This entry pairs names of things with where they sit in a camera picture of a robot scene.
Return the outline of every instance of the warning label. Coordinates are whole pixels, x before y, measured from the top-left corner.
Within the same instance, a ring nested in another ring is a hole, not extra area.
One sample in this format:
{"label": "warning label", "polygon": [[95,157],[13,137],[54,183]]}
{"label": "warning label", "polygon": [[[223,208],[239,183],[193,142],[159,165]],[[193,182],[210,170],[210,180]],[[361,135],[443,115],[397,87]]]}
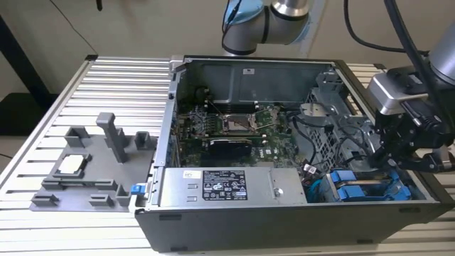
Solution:
{"label": "warning label", "polygon": [[245,171],[203,171],[203,198],[249,200]]}

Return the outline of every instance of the white component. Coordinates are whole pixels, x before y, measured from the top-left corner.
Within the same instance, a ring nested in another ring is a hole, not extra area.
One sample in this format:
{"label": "white component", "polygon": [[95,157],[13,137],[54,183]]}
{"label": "white component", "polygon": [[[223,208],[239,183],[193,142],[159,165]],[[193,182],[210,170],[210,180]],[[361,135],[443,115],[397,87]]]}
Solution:
{"label": "white component", "polygon": [[79,170],[83,161],[85,161],[83,155],[66,156],[59,166],[61,173],[74,174]]}
{"label": "white component", "polygon": [[243,69],[243,74],[245,75],[254,75],[255,74],[255,69],[254,68],[245,68]]}
{"label": "white component", "polygon": [[306,164],[305,171],[310,172],[311,174],[315,174],[317,167],[311,166],[310,164]]}

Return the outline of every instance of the sticker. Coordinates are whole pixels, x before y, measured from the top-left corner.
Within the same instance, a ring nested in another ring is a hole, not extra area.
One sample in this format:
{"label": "sticker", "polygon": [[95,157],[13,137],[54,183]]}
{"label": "sticker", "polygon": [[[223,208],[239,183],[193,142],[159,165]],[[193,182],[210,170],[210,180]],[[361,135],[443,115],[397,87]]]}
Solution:
{"label": "sticker", "polygon": [[201,179],[201,171],[185,170],[183,178],[185,179]]}
{"label": "sticker", "polygon": [[203,171],[203,199],[249,200],[245,171]]}
{"label": "sticker", "polygon": [[310,164],[306,164],[305,170],[310,172],[311,174],[315,174],[317,172],[317,167],[311,166]]}
{"label": "sticker", "polygon": [[243,69],[243,74],[245,75],[254,75],[255,74],[255,69],[254,68],[245,68]]}

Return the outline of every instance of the white wall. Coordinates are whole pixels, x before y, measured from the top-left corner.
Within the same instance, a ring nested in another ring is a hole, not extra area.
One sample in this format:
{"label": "white wall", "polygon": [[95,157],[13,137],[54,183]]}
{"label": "white wall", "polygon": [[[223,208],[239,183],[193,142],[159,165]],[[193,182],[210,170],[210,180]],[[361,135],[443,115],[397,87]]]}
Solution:
{"label": "white wall", "polygon": [[[221,55],[226,0],[54,0],[101,55]],[[2,0],[0,14],[50,89],[59,92],[93,50],[49,0]],[[299,45],[258,55],[297,57]]]}
{"label": "white wall", "polygon": [[[455,22],[455,0],[398,0],[397,3],[418,48],[431,50],[446,28]],[[354,31],[365,41],[391,47],[402,46],[385,1],[350,0],[350,17]],[[387,67],[410,63],[406,54],[370,49],[354,41],[345,25],[343,0],[327,0],[310,58],[382,63]]]}
{"label": "white wall", "polygon": [[[358,45],[345,27],[343,1],[326,1],[309,57],[382,62],[389,66],[405,64],[405,54]],[[95,0],[55,0],[55,3],[101,55],[170,57],[179,53],[223,53],[221,27],[226,0],[105,0],[102,12],[97,10]],[[399,0],[398,3],[419,48],[430,49],[454,20],[455,0]],[[50,90],[61,92],[93,50],[49,0],[0,0],[0,15]],[[351,0],[351,19],[365,40],[399,46],[382,0]],[[299,45],[259,45],[258,56],[302,57]],[[0,65],[3,77],[14,77],[2,59]],[[18,85],[7,91],[13,90],[23,87]]]}

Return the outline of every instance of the slotted metal surface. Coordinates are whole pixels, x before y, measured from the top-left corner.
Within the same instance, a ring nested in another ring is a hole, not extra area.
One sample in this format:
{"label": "slotted metal surface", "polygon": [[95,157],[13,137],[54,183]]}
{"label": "slotted metal surface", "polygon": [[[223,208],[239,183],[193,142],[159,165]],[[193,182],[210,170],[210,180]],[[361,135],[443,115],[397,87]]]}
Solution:
{"label": "slotted metal surface", "polygon": [[[350,65],[350,68],[365,86],[371,76],[382,72],[373,65]],[[63,136],[71,125],[86,125],[90,134],[102,134],[95,118],[99,112],[110,110],[126,134],[149,131],[159,135],[167,74],[166,59],[99,58],[85,63],[50,115],[0,175],[0,252],[4,255],[159,255],[151,250],[131,213],[33,212],[29,206],[67,145]],[[437,178],[455,197],[455,174],[439,174]],[[205,253],[206,256],[342,254],[455,255],[455,211],[429,224],[406,227],[379,245]]]}

